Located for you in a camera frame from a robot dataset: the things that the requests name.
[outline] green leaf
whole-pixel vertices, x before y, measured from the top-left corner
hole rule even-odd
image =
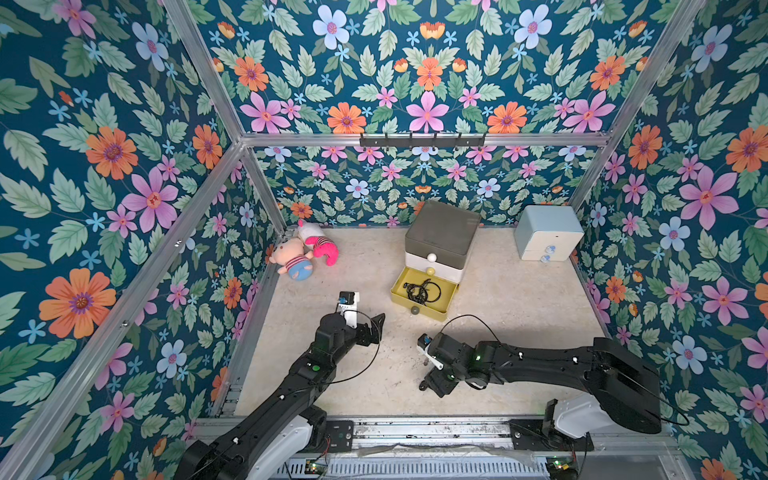
[[[29,169],[38,180],[45,175],[45,149],[40,146],[36,136],[20,130],[8,130],[3,136],[3,146],[11,153],[11,158],[18,162],[19,167]]]

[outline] stuffed toy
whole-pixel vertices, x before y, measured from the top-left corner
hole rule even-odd
[[[270,257],[271,263],[282,265],[278,269],[280,275],[288,273],[294,280],[306,280],[312,275],[312,252],[304,253],[304,244],[298,238],[287,240],[277,247]]]
[[[326,265],[333,266],[339,259],[339,248],[330,238],[323,235],[323,229],[317,223],[309,223],[299,220],[299,228],[296,229],[299,238],[313,250],[315,257],[326,258]]]

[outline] beige floor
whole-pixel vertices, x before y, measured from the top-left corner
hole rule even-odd
[[[331,385],[317,405],[330,415],[519,415],[542,414],[547,401],[576,390],[538,383],[490,385],[476,392],[461,384],[440,399],[418,389],[430,366],[416,349],[422,333],[435,335],[442,324],[392,303],[389,290],[404,267],[406,229],[329,230],[339,246],[339,262],[315,261],[304,282],[282,276],[264,323],[236,413],[251,413],[280,384],[289,365],[307,348],[324,313],[332,312],[339,291],[359,291],[361,311],[386,313],[379,356],[358,378]],[[523,262],[511,229],[480,229],[461,289],[449,318],[474,313],[507,343],[533,348],[591,345],[601,328],[570,262]],[[474,345],[492,339],[472,318],[456,320],[446,332]],[[342,360],[336,378],[354,375],[368,364],[374,347],[356,346]]]

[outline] gray lid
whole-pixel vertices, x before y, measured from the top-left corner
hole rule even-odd
[[[406,252],[425,257],[424,250],[414,245],[420,243],[463,257],[479,224],[480,215],[475,212],[428,200],[406,233]]]

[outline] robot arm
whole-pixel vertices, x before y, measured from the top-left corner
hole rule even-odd
[[[339,313],[325,315],[314,342],[291,365],[272,395],[210,445],[192,444],[174,480],[253,480],[258,476],[249,472],[257,462],[263,463],[258,470],[268,478],[276,459],[280,465],[307,444],[317,446],[323,439],[326,415],[313,403],[336,377],[336,365],[353,346],[379,343],[384,318],[382,313],[372,318],[373,325],[355,328]]]
[[[540,382],[568,386],[593,395],[608,416],[627,429],[661,432],[659,375],[656,369],[616,342],[595,338],[575,349],[523,349],[500,342],[475,348],[444,333],[419,337],[434,367],[419,385],[439,397],[459,382],[483,390],[489,383]]]

